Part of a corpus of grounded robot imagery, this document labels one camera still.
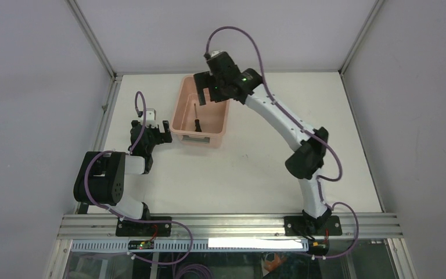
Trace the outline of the black yellow screwdriver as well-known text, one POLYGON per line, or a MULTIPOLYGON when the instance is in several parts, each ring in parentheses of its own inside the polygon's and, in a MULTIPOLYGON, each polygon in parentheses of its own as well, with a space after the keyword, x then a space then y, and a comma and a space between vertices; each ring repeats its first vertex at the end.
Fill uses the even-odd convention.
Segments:
POLYGON ((193 107, 194 107, 194 114, 195 114, 195 131, 198 132, 198 133, 201 133, 202 132, 202 127, 200 125, 200 119, 199 119, 199 116, 198 116, 198 113, 197 113, 197 105, 194 103, 193 107))

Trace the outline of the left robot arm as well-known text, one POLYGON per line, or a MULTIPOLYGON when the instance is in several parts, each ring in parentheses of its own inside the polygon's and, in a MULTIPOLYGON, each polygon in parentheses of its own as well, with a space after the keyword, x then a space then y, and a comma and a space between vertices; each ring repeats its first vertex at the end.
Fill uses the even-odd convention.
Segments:
POLYGON ((98 156, 98 151, 88 151, 73 187, 77 202, 113 210, 120 218, 129 218, 129 228, 137 236, 148 234, 152 227, 146 203, 124 196, 126 175, 149 174, 153 166, 155 146, 172 142, 170 123, 163 121, 163 131, 154 121, 144 126, 140 121, 131 122, 131 142, 137 143, 132 154, 113 151, 98 156))

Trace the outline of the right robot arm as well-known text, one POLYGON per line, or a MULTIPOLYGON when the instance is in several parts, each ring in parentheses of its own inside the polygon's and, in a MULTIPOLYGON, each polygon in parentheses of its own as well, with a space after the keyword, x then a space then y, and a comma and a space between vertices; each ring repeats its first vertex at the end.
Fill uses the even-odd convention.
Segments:
POLYGON ((199 103, 234 99, 255 111, 282 136, 293 152, 285 167, 298 179, 304 200, 303 221, 298 227, 307 234, 321 234, 332 215, 317 181, 324 165, 327 129, 306 126, 270 93, 262 74, 251 68, 240 71, 227 52, 205 53, 204 58, 209 70, 193 76, 199 103))

